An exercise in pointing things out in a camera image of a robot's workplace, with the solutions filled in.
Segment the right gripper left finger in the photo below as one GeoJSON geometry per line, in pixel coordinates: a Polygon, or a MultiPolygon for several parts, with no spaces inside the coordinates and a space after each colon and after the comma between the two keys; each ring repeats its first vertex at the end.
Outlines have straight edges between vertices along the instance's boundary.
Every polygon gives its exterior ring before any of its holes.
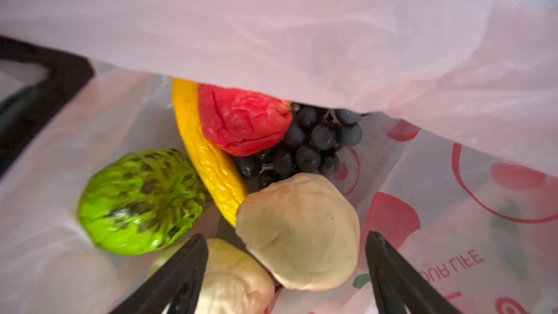
{"type": "Polygon", "coordinates": [[[208,259],[206,239],[194,235],[111,314],[162,313],[164,309],[194,314],[208,259]]]}

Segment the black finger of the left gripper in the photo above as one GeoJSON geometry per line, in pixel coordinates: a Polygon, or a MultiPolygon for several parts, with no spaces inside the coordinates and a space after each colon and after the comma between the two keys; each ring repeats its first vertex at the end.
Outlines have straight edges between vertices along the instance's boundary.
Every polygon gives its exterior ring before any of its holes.
{"type": "Polygon", "coordinates": [[[1,101],[1,176],[26,146],[94,77],[81,56],[1,37],[1,60],[38,65],[46,76],[1,101]]]}

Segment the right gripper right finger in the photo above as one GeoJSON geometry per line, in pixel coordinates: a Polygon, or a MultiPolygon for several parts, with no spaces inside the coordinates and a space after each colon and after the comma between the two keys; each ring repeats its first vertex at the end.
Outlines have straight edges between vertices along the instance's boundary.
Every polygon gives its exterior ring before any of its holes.
{"type": "Polygon", "coordinates": [[[459,314],[378,232],[366,239],[366,260],[376,306],[381,314],[459,314]]]}

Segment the pink plastic bag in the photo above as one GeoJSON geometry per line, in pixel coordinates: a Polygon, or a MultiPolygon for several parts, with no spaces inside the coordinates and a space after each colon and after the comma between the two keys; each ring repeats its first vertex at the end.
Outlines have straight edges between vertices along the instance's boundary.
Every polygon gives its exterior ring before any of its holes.
{"type": "Polygon", "coordinates": [[[1,0],[95,77],[1,180],[1,312],[107,313],[155,254],[101,251],[87,180],[183,149],[173,78],[366,114],[334,184],[463,313],[557,312],[557,0],[1,0]]]}

